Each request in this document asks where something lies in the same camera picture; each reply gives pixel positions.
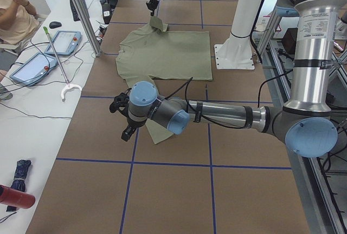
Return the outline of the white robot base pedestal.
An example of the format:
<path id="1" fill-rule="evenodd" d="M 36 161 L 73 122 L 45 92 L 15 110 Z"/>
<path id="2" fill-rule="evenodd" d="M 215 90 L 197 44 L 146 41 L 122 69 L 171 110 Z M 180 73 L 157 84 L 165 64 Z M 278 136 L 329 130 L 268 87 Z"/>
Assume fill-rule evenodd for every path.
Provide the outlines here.
<path id="1" fill-rule="evenodd" d="M 230 36 L 224 44 L 216 44 L 217 69 L 253 70 L 250 39 L 254 23 L 258 20 L 262 0 L 238 0 Z"/>

